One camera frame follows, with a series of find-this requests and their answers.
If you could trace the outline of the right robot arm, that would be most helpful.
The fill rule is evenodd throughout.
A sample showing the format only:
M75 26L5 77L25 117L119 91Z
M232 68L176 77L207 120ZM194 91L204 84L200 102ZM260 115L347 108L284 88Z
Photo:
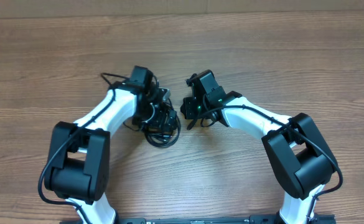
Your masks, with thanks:
M211 70L186 80L190 97L180 110L190 120L188 129L206 119L245 131L260 139L284 190L281 208L274 214L250 215L247 223L335 223L334 215L315 213L319 197L341 188L338 162L313 119L305 114L287 116L252 104L242 94L226 93Z

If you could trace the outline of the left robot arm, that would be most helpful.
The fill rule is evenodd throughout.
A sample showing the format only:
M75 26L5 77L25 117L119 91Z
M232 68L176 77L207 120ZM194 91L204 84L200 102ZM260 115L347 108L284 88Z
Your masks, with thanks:
M80 223L117 223L118 214L105 195L111 138L130 119L129 128L143 133L150 145L174 145L181 126L169 96L148 68L135 66L130 77L109 82L105 98L87 115L57 123L37 184L41 200L72 206Z

